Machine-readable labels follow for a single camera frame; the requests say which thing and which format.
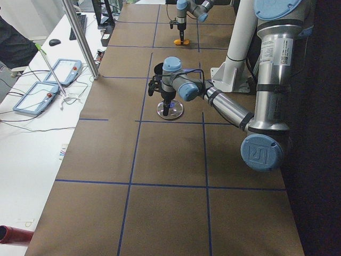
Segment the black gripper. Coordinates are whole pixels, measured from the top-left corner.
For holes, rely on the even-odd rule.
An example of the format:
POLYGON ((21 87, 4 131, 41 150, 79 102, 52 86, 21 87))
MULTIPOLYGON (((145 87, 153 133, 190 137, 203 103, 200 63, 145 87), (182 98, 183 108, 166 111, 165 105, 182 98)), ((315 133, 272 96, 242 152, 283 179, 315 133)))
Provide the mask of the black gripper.
POLYGON ((164 116, 168 116, 171 101, 175 98, 175 96, 176 96, 176 91, 172 91, 172 92, 167 92, 164 90, 161 91, 161 97, 164 100, 163 102, 163 115, 164 116))
POLYGON ((177 29, 179 30, 180 44, 183 45, 183 43, 184 43, 184 31, 186 30, 186 23, 178 23, 177 29))

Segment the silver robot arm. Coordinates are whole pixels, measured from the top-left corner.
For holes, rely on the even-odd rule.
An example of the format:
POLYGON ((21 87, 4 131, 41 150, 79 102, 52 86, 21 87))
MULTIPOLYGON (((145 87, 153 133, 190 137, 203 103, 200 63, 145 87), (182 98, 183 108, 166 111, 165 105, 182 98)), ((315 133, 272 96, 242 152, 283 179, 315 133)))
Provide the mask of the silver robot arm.
POLYGON ((176 3, 177 16, 174 21, 170 22, 170 28, 174 25, 179 30, 180 38, 174 41, 175 45, 188 45, 190 41, 184 38, 186 30, 187 13, 191 13, 199 22, 204 22, 208 17, 209 10, 214 6, 215 1, 206 0, 202 4, 196 4, 195 1, 180 0, 176 3))
POLYGON ((192 79, 177 57, 168 57, 149 83, 160 92, 157 112, 168 117, 184 101, 205 99, 223 118, 247 133, 240 152, 256 171, 283 163, 290 144, 285 123, 296 39, 313 27, 315 1, 240 1, 225 61, 211 79, 192 79))

